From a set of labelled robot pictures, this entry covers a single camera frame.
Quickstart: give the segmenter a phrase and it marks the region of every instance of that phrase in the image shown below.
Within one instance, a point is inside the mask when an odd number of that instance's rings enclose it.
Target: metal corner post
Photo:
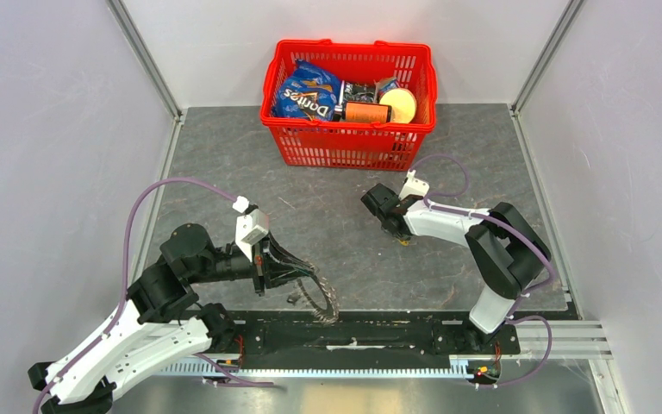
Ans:
[[[532,71],[529,73],[527,80],[524,81],[524,86],[511,104],[511,109],[516,116],[519,115],[521,109],[526,105],[534,87],[537,82],[539,82],[539,79],[549,65],[550,60],[552,60],[554,53],[559,48],[559,44],[570,29],[572,22],[574,22],[575,17],[577,17],[584,2],[585,0],[570,0],[569,3],[567,3],[565,10],[562,12],[562,16],[559,17],[552,34],[549,35],[549,39],[541,50],[539,58],[537,58],[534,63]]]
[[[138,28],[135,26],[133,19],[130,17],[130,13],[128,13],[125,3],[123,3],[122,0],[107,0],[107,3],[110,10],[113,12],[113,15],[116,17],[118,24],[120,24],[121,30],[128,40],[128,44],[133,48],[135,55],[138,57],[138,61],[141,62],[143,69],[156,87],[156,91],[158,91],[166,110],[168,110],[174,117],[174,120],[178,122],[182,115],[181,108],[179,108],[176,99],[174,99],[168,85],[166,84],[166,81],[161,76],[161,72],[156,66],[156,62],[148,52],[146,43],[141,38],[141,34],[138,32]]]

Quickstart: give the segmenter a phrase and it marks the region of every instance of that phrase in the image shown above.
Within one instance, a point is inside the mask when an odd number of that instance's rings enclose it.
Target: yellow round object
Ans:
[[[397,88],[386,92],[379,99],[379,103],[392,107],[391,122],[410,123],[412,118],[415,117],[415,111],[417,110],[415,95],[404,88]]]

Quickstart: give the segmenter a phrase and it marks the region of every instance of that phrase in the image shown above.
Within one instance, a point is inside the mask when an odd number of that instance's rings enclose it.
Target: gray floor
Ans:
[[[505,378],[533,362],[504,361]],[[115,414],[598,414],[587,361],[549,361],[518,386],[476,391],[460,379],[274,379],[278,389],[227,389],[196,378],[152,377],[115,403]]]
[[[471,172],[471,189],[447,203],[461,207],[515,205],[546,239],[534,190],[505,105],[438,105],[435,131],[418,158],[450,153]],[[243,195],[271,218],[276,239],[316,264],[338,292],[342,310],[468,311],[484,286],[467,249],[446,241],[418,237],[409,246],[386,235],[359,198],[377,182],[399,191],[403,172],[287,166],[258,108],[189,109],[170,176],[191,176]],[[436,191],[463,183],[457,167],[434,161],[419,178]],[[183,223],[200,223],[215,245],[234,238],[236,213],[228,202],[193,185],[169,185],[149,249]],[[197,286],[202,301],[222,302],[232,310],[294,309],[285,299],[292,286],[258,298],[250,281]],[[536,292],[523,310],[565,308],[562,285]]]

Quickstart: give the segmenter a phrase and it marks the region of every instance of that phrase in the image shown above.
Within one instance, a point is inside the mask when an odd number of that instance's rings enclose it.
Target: orange can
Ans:
[[[386,123],[392,118],[392,107],[377,103],[347,102],[341,116],[345,122]]]

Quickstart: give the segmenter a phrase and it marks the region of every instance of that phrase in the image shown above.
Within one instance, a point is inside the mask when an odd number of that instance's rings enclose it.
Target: snack package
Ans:
[[[374,99],[374,86],[341,81],[339,105],[343,105],[346,102],[374,104],[376,102]]]
[[[377,101],[375,101],[375,102],[379,102],[379,99],[382,99],[382,96],[385,93],[387,93],[387,92],[389,92],[393,89],[397,89],[399,87],[400,87],[399,82],[397,82],[397,78],[394,77],[394,76],[391,77],[391,78],[386,78],[386,79],[380,80],[379,82],[377,82],[377,90],[375,92],[375,96],[377,97]]]
[[[278,89],[275,116],[331,121],[341,82],[332,73],[305,60]]]

